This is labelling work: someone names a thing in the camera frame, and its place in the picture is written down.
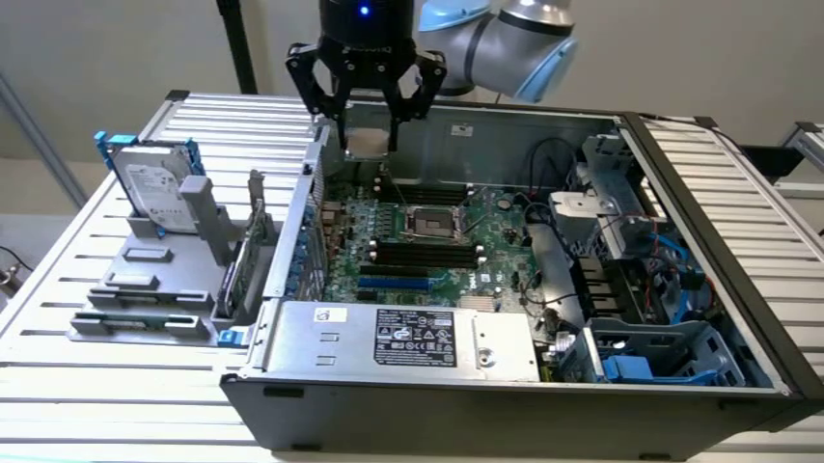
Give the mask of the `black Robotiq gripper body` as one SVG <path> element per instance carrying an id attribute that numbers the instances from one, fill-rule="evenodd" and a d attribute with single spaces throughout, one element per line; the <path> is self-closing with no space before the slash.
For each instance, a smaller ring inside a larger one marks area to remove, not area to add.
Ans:
<path id="1" fill-rule="evenodd" d="M 332 89 L 396 87 L 412 67 L 412 1 L 321 1 L 319 58 Z"/>

